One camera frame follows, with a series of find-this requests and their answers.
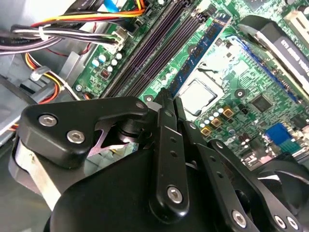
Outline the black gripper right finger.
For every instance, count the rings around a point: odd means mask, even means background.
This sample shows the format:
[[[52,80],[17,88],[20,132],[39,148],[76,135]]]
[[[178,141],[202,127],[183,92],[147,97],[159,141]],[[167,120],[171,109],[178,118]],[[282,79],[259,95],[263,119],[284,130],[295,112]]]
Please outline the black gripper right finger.
[[[184,137],[184,157],[197,165],[199,191],[209,197],[216,232],[300,232],[290,210],[219,140],[206,142],[185,119],[182,101],[174,100]]]

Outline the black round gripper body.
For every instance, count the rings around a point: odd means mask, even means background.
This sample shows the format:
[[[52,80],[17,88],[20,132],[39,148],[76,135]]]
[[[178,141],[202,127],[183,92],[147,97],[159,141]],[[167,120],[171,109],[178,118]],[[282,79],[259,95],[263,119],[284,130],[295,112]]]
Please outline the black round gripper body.
[[[137,151],[69,187],[47,232],[227,232],[226,182],[214,150],[189,122],[161,127],[154,150]]]

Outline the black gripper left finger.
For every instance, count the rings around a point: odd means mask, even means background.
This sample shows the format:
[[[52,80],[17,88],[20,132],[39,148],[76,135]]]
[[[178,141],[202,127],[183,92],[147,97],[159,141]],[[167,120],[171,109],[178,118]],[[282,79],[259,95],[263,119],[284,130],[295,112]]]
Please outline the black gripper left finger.
[[[17,132],[17,163],[54,208],[69,185],[46,173],[36,177],[40,167],[26,164],[26,155],[72,170],[104,150],[138,143],[141,151],[154,157],[152,211],[161,218],[181,218],[189,210],[189,193],[179,116],[183,116],[181,100],[165,88],[149,104],[129,96],[29,106]]]

